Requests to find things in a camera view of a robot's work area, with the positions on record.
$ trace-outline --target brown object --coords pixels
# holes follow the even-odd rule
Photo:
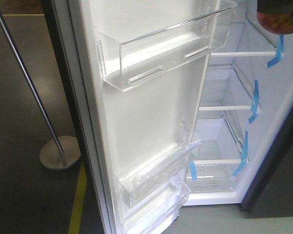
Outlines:
[[[293,33],[293,16],[285,13],[257,12],[257,20],[267,31],[274,34]]]

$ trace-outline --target transparent shelf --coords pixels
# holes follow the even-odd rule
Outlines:
[[[226,45],[211,53],[210,65],[231,64],[235,57],[275,56],[272,45],[247,19],[232,22]]]
[[[152,199],[122,222],[123,234],[148,234],[188,199],[189,187],[178,176],[152,193]]]
[[[97,32],[103,80],[124,92],[222,47],[236,6],[207,0],[198,17],[125,41]]]
[[[200,145],[200,141],[194,141],[177,152],[161,155],[128,178],[116,178],[121,199],[128,207],[135,206],[169,178],[186,168],[189,163],[189,154],[197,154]]]
[[[192,178],[189,168],[186,175],[192,193],[234,191],[237,176],[232,174],[241,163],[243,142],[242,131],[236,126],[224,116],[197,120],[196,133],[202,145],[191,158],[197,178]]]
[[[252,95],[234,68],[208,70],[199,111],[250,110],[251,104]]]
[[[232,173],[239,164],[196,164],[197,180],[187,172],[186,184],[192,193],[233,192],[236,176]]]

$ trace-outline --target open refrigerator door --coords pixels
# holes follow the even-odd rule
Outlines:
[[[210,53],[224,46],[228,0],[80,0],[89,112],[97,112],[113,233],[161,233],[191,192],[187,165]]]

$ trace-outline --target crisper drawer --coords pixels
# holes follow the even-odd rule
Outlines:
[[[236,176],[232,175],[239,164],[195,164],[196,178],[187,173],[186,183],[192,193],[233,192]]]
[[[124,92],[222,47],[235,7],[207,0],[196,18],[125,41],[97,32],[103,80]]]
[[[151,233],[187,201],[189,194],[190,189],[182,179],[172,177],[123,220],[123,234]]]

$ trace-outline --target refrigerator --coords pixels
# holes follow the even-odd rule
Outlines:
[[[255,0],[42,2],[105,233],[241,203],[293,106],[293,34]]]

